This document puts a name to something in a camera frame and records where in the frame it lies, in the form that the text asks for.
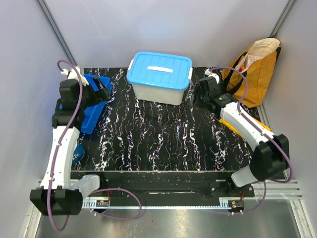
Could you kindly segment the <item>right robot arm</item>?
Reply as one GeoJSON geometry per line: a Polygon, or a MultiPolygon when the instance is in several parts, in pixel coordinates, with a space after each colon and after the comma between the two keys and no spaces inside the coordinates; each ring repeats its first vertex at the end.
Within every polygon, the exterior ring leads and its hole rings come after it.
{"type": "Polygon", "coordinates": [[[237,196],[247,184],[271,179],[290,168],[287,137],[275,135],[248,115],[237,99],[222,92],[215,77],[202,78],[195,84],[192,103],[229,123],[253,151],[249,165],[234,172],[225,184],[230,196],[237,196]]]}

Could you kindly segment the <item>yellow test tube rack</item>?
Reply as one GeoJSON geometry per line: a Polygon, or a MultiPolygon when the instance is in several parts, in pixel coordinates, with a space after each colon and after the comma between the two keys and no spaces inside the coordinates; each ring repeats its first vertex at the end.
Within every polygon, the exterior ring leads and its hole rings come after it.
{"type": "MultiPolygon", "coordinates": [[[[265,129],[267,129],[268,131],[271,131],[271,129],[266,126],[265,124],[263,124],[262,122],[260,122],[259,120],[253,118],[258,124],[260,124],[261,126],[263,126],[265,129]]],[[[224,119],[219,119],[218,120],[221,124],[225,125],[226,127],[228,127],[231,131],[235,132],[236,134],[238,134],[241,138],[243,137],[230,123],[228,123],[227,121],[225,121],[224,119]]]]}

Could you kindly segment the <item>light blue plastic lid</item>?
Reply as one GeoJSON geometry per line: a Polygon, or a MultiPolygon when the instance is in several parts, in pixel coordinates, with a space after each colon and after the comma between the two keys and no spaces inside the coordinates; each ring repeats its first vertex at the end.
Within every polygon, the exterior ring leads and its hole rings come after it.
{"type": "Polygon", "coordinates": [[[142,51],[131,60],[126,78],[130,84],[185,91],[192,71],[188,57],[142,51]]]}

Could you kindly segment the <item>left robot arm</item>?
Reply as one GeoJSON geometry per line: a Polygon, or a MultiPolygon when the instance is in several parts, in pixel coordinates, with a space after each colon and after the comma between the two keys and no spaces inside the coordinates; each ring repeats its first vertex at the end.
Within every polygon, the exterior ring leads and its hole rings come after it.
{"type": "Polygon", "coordinates": [[[94,131],[112,91],[110,78],[90,74],[84,77],[89,84],[83,86],[80,108],[70,128],[66,125],[78,102],[79,82],[67,79],[59,84],[60,98],[52,117],[53,144],[49,163],[40,187],[30,192],[30,201],[44,216],[49,213],[77,215],[83,199],[91,193],[102,196],[107,190],[107,183],[98,175],[86,175],[71,183],[71,166],[79,135],[94,131]]]}

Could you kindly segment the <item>white plastic tub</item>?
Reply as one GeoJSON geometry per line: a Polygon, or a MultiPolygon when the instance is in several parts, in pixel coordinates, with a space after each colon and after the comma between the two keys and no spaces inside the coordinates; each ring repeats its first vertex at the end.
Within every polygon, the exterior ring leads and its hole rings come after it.
{"type": "Polygon", "coordinates": [[[182,103],[184,92],[187,90],[176,91],[136,84],[131,85],[137,99],[176,106],[182,103]]]}

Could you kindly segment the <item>white tape roll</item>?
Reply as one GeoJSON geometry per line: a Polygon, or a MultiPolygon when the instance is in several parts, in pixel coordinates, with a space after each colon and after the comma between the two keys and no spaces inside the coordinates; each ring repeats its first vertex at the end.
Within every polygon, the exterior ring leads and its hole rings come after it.
{"type": "Polygon", "coordinates": [[[85,155],[85,148],[83,145],[78,144],[74,150],[72,157],[72,164],[78,163],[85,155]]]}

